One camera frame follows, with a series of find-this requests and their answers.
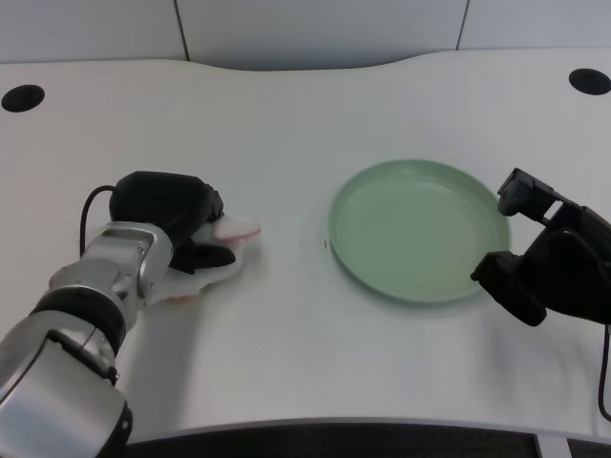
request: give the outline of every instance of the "plate rim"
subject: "plate rim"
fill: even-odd
[[[384,296],[387,296],[389,298],[394,298],[394,299],[397,299],[397,300],[402,301],[402,302],[412,302],[412,303],[442,303],[442,302],[457,301],[457,300],[463,299],[463,298],[465,298],[467,296],[471,296],[472,294],[476,293],[477,291],[480,291],[480,290],[483,289],[478,281],[474,281],[474,287],[469,289],[468,291],[466,291],[466,292],[464,292],[462,294],[459,294],[459,295],[452,295],[452,296],[449,296],[447,298],[442,298],[442,299],[432,299],[432,300],[430,300],[430,299],[417,299],[415,297],[408,297],[406,295],[398,295],[398,294],[390,293],[388,291],[384,291],[383,289],[381,289],[379,287],[376,287],[375,285],[371,284],[367,280],[363,279],[362,276],[357,275],[355,272],[353,272],[348,267],[348,265],[345,262],[345,260],[342,259],[342,256],[340,255],[340,253],[336,249],[336,244],[333,241],[333,231],[331,229],[332,220],[333,220],[332,216],[333,216],[333,212],[335,210],[335,207],[336,207],[336,205],[338,203],[338,200],[339,200],[340,196],[344,193],[346,188],[354,180],[356,180],[358,177],[360,177],[361,175],[364,175],[367,172],[370,172],[372,169],[375,169],[377,167],[388,166],[388,165],[391,165],[393,163],[406,163],[406,162],[411,162],[411,163],[424,162],[424,163],[434,164],[436,166],[441,166],[441,167],[445,167],[445,168],[449,168],[449,169],[454,169],[454,170],[460,172],[461,174],[466,175],[467,177],[469,177],[473,181],[479,183],[488,193],[490,193],[490,195],[496,201],[498,201],[498,199],[496,198],[496,194],[488,186],[486,186],[484,183],[482,183],[479,179],[477,179],[473,175],[465,172],[464,170],[459,169],[458,167],[454,167],[452,165],[449,165],[449,164],[446,164],[446,163],[443,163],[443,162],[439,162],[439,161],[436,161],[436,160],[428,160],[428,159],[416,159],[416,158],[391,159],[391,160],[385,160],[383,162],[377,162],[377,163],[375,163],[373,165],[370,165],[369,167],[366,167],[365,169],[362,169],[361,171],[357,172],[352,177],[347,179],[342,184],[342,186],[339,188],[339,190],[337,190],[337,192],[335,193],[335,196],[333,198],[333,201],[331,202],[331,206],[330,206],[328,214],[327,214],[327,231],[328,231],[328,237],[329,237],[329,241],[330,241],[330,245],[331,245],[331,250],[333,251],[333,254],[337,257],[338,261],[340,263],[342,263],[343,267],[348,271],[348,273],[352,277],[354,277],[356,280],[358,280],[359,282],[364,284],[366,287],[371,288],[372,290],[374,290],[374,291],[376,291],[376,292],[378,292],[378,293],[380,293],[380,294],[382,294]],[[503,220],[505,221],[505,225],[507,226],[507,244],[508,244],[507,249],[511,250],[512,242],[513,242],[512,226],[509,223],[509,218],[504,217]]]

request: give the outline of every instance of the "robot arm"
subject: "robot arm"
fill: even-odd
[[[488,253],[471,278],[531,326],[545,320],[548,308],[605,325],[598,403],[602,417],[611,422],[604,406],[611,332],[611,225],[519,169],[498,193],[502,215],[521,213],[544,228],[521,256],[509,251]],[[560,207],[546,218],[557,201]]]
[[[169,265],[192,274],[235,260],[191,240],[222,216],[219,194],[198,178],[136,172],[110,210],[114,221],[0,343],[2,458],[120,456],[132,412],[115,389],[115,356],[137,311]]]

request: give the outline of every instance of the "table surface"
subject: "table surface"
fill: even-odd
[[[407,305],[348,277],[326,219],[342,183],[395,158],[442,161],[497,189],[514,167],[611,218],[611,94],[577,68],[611,50],[442,52],[358,70],[249,73],[174,61],[0,66],[0,335],[77,257],[85,197],[134,170],[196,175],[226,213],[257,217],[241,273],[146,308],[118,386],[133,441],[290,419],[551,432],[611,442],[596,391],[603,328],[550,312],[522,324],[486,294]],[[108,219],[108,197],[92,225]],[[522,253],[540,226],[511,219]],[[611,404],[611,395],[607,403]]]

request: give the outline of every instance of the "cable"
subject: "cable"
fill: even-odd
[[[83,213],[80,214],[80,231],[78,235],[78,253],[79,257],[83,256],[85,253],[85,229],[87,228],[87,214],[89,213],[89,207],[92,206],[92,202],[94,201],[95,196],[104,191],[114,191],[115,186],[104,185],[99,188],[95,188],[87,200],[85,200],[85,205],[83,205]]]
[[[611,324],[604,327],[604,346],[602,347],[602,366],[600,367],[599,381],[599,410],[600,415],[608,422],[611,422],[611,415],[604,408],[604,381],[607,378],[607,364],[609,363],[609,331]]]

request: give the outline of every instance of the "green plate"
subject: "green plate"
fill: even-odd
[[[510,249],[507,219],[475,178],[426,160],[397,160],[351,179],[333,202],[335,254],[357,279],[411,302],[479,289],[469,277],[489,251]]]

